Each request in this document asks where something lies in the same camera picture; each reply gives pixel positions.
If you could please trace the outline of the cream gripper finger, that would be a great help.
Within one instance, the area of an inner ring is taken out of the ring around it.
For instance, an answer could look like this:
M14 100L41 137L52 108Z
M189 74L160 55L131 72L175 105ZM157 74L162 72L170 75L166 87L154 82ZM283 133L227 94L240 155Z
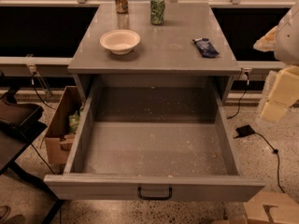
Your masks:
M276 74L267 95L260 118L271 123L278 122L288 109L299 100L299 67L288 66Z
M275 26L269 30L264 36L254 43L253 48L262 52L273 51L275 47L277 29L278 28Z

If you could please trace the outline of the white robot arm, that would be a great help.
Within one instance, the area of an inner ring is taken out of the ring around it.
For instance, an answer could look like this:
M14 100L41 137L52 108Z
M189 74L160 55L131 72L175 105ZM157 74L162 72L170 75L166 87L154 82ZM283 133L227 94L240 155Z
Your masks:
M259 105L258 122L277 123L288 109L299 100L299 4L296 3L268 33L255 42L258 51L273 51L277 60L286 66L268 78L269 92Z

